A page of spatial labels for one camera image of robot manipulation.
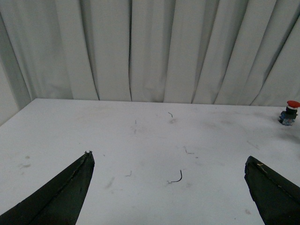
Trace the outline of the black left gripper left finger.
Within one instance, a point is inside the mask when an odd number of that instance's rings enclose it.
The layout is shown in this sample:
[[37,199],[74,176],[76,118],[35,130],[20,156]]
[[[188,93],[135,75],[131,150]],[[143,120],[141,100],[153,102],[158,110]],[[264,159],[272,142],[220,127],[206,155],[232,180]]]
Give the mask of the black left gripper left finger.
[[74,225],[94,170],[92,152],[85,152],[40,189],[0,217],[2,225]]

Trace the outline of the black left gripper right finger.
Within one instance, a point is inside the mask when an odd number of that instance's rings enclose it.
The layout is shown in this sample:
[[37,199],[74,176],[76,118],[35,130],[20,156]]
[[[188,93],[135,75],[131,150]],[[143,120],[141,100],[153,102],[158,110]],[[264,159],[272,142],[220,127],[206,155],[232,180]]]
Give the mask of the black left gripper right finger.
[[300,187],[253,156],[245,163],[244,179],[264,224],[300,223]]

